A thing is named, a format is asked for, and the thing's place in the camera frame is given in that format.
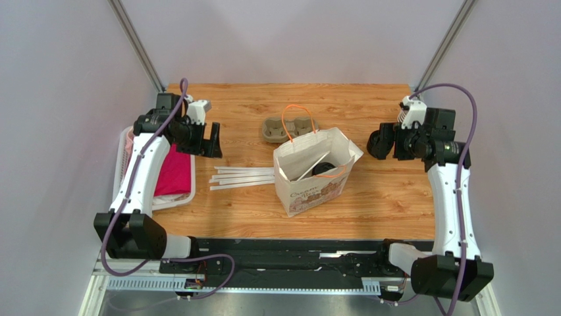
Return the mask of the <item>black plastic cup lid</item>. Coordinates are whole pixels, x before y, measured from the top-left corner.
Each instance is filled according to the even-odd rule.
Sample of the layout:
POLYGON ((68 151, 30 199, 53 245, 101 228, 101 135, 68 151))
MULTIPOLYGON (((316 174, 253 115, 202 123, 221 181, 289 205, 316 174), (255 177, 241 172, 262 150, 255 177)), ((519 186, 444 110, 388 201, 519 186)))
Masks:
POLYGON ((311 172, 312 176, 320 176, 320 177, 333 177, 332 175, 325 175, 326 172, 331 171, 333 169, 336 169, 336 166, 328 163, 328 162, 322 162, 319 163, 311 172))

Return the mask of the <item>single white straw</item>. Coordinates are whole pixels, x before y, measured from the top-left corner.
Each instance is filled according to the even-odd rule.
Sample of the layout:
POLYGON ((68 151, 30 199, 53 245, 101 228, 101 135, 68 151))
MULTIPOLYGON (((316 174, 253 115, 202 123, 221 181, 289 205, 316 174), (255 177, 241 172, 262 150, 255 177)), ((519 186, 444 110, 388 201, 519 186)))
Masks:
POLYGON ((318 160, 316 160, 316 162, 314 162, 300 177, 298 177, 296 179, 296 181, 299 181, 303 178, 305 178, 309 173, 312 172, 312 170, 330 153, 331 151, 327 151, 325 152, 320 158, 318 158, 318 160))

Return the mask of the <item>white paper takeout bag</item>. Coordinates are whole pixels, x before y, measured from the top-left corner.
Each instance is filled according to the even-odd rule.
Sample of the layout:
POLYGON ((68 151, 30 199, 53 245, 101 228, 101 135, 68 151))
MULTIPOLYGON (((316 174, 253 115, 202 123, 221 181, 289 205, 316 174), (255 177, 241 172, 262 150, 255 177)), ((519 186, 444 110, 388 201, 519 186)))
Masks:
POLYGON ((318 129, 310 110, 300 105, 286 106, 280 121, 288 141, 273 152, 275 191, 286 214, 293 217, 340 196, 363 151, 339 128, 318 129), (284 116, 293 107, 307 113, 310 132, 289 134, 284 116))

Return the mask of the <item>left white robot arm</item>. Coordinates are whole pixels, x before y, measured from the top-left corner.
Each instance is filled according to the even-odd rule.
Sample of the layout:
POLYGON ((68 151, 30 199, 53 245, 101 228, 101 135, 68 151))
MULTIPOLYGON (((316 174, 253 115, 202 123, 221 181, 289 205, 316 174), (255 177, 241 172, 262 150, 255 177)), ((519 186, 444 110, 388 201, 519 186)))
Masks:
POLYGON ((133 145, 122 184, 109 210, 98 213, 94 228, 103 251, 113 259, 183 259, 195 240, 169 234, 152 218, 157 180, 172 146, 191 157, 221 158, 220 124, 204 137, 207 99, 160 93, 156 106, 133 124, 133 145))

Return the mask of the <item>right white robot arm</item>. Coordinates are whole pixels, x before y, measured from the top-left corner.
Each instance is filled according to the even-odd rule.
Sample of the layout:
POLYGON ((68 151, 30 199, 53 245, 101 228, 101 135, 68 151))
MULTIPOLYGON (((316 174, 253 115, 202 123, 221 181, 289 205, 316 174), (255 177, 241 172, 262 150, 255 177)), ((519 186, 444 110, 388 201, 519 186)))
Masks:
POLYGON ((469 302, 492 281, 494 267, 484 262, 475 241, 469 209, 471 161, 455 141, 456 113, 428 108, 411 121, 385 122, 370 135, 369 153, 383 160, 390 151, 399 161, 420 159, 431 185, 435 241, 427 255, 409 242, 386 239, 381 270, 402 271, 416 294, 469 302))

